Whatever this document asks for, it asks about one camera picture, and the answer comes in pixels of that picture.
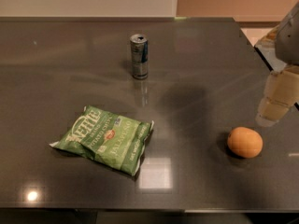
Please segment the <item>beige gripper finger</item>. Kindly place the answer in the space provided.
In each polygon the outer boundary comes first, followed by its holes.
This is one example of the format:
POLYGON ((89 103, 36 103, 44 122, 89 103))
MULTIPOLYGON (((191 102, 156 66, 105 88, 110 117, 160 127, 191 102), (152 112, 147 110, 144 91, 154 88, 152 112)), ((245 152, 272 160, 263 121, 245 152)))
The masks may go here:
POLYGON ((299 101, 299 66, 288 64, 281 71, 271 71, 258 106, 257 123, 271 127, 278 123, 299 101))

